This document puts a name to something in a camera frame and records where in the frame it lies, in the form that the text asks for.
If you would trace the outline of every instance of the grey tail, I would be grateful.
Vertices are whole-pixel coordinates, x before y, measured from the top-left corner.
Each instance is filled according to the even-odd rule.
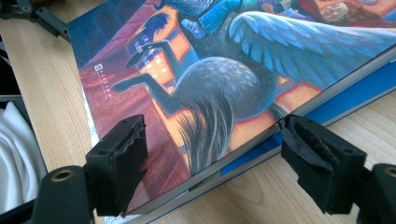
[[[180,119],[180,133],[186,148],[191,175],[202,171],[226,152],[234,126],[233,101],[218,91],[185,105],[190,115]]]
[[[275,121],[280,121],[288,115],[288,113],[275,102],[268,105],[267,110],[273,116]]]

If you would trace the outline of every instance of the wooden surface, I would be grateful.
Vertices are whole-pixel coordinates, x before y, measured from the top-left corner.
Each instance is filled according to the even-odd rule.
[[[59,1],[49,8],[70,21],[102,1]],[[85,163],[91,149],[78,70],[69,43],[37,24],[0,20],[0,34],[49,171]],[[396,93],[335,123],[331,130],[368,152],[367,167],[395,163]],[[355,223],[322,215],[279,156],[255,167],[156,223]]]

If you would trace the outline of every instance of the feathered wing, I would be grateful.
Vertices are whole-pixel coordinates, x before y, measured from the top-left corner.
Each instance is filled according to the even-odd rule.
[[[383,29],[337,27],[263,12],[235,17],[229,35],[265,69],[326,88],[395,45]]]

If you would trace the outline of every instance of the book cover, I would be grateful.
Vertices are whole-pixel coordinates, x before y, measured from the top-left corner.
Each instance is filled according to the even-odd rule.
[[[388,63],[384,65],[369,76],[348,87],[346,90],[338,93],[332,97],[332,99],[318,106],[305,116],[321,123],[324,126],[329,126],[335,123],[337,120],[344,118],[354,111],[359,110],[380,97],[396,90],[396,76],[390,76],[395,68],[396,63]],[[237,175],[241,175],[246,170],[249,170],[262,162],[266,162],[280,151],[282,141],[281,133],[274,134],[251,149],[249,152],[224,166],[224,168],[221,169],[221,174],[214,180],[200,186],[189,195],[184,194],[180,197],[176,197],[174,200],[164,204],[159,209],[149,212],[143,216],[128,216],[126,218],[105,217],[105,223],[117,224],[126,223],[132,220],[136,223],[149,223],[159,217],[162,217],[183,204],[194,200],[196,197],[205,194],[211,189],[217,187],[219,184],[222,184]]]
[[[109,0],[70,22],[92,131],[101,138],[119,120],[145,115],[147,172],[129,211],[172,199],[290,112],[368,75],[358,72],[363,65],[387,63],[394,8],[357,0]]]

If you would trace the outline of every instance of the illustrated book cover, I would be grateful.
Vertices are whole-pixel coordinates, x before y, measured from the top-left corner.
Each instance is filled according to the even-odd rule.
[[[396,90],[396,76],[392,76],[396,69],[396,62],[388,63],[369,76],[361,79],[357,83],[348,87],[344,91],[336,94],[330,100],[321,104],[311,112],[305,115],[306,118],[319,122],[327,127],[337,120],[359,110],[360,108],[370,104],[371,102],[389,94]],[[206,182],[193,193],[183,194],[174,200],[165,203],[160,208],[153,210],[145,215],[122,217],[105,217],[105,223],[121,224],[121,223],[150,223],[151,221],[165,216],[169,212],[194,200],[206,192],[212,190],[218,185],[244,173],[256,165],[266,162],[272,156],[280,152],[282,145],[281,133],[276,133],[264,142],[232,161],[221,169],[220,174],[211,181]]]
[[[143,114],[146,214],[395,57],[396,3],[108,0],[68,24],[92,135]]]

